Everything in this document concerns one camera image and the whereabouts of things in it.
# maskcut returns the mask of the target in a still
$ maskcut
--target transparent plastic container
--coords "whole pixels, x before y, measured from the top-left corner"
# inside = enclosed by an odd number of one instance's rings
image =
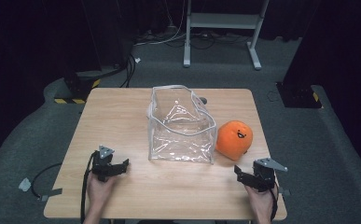
[[[214,162],[215,120],[194,91],[154,87],[147,115],[149,160]]]

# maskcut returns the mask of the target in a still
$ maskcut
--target orange pumpkin toy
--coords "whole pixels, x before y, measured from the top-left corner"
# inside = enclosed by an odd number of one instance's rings
[[[237,161],[247,152],[252,142],[252,129],[241,121],[232,120],[218,129],[215,149],[233,161]]]

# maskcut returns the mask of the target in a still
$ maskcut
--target white metal stand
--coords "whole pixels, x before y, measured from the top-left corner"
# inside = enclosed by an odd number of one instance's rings
[[[184,46],[184,66],[191,66],[191,48],[190,48],[190,30],[191,27],[205,28],[230,28],[255,30],[251,42],[247,42],[247,48],[256,70],[261,69],[256,53],[256,42],[259,31],[264,21],[265,12],[270,0],[264,0],[262,9],[258,15],[240,15],[240,14],[214,14],[214,13],[191,13],[191,0],[188,0],[187,6],[187,30],[186,43]]]

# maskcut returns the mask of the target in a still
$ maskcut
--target tabletop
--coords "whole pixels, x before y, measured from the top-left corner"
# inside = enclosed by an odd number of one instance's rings
[[[146,110],[152,89],[97,88],[90,93],[53,186],[62,189],[62,194],[49,198],[44,215],[79,217],[90,154],[104,145],[115,150],[112,163],[129,159],[130,165],[127,173],[118,177],[103,218],[253,219],[247,192],[233,171],[236,164],[252,174],[253,161],[270,156],[253,94],[244,89],[192,90],[207,99],[206,108],[217,127],[237,119],[253,130],[252,146],[238,161],[217,151],[214,164],[149,161]],[[281,195],[278,206],[275,219],[285,219]]]

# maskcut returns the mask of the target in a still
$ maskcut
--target hand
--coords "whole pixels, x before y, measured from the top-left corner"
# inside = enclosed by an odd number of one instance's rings
[[[90,208],[84,223],[99,223],[104,207],[116,183],[117,177],[111,176],[106,182],[98,179],[97,175],[90,173],[87,181],[87,192],[90,198]]]
[[[252,205],[253,212],[256,216],[258,224],[271,224],[271,214],[273,207],[273,198],[269,190],[258,192],[244,185],[247,193],[249,194],[250,204]],[[272,190],[274,195],[277,195],[277,187]]]

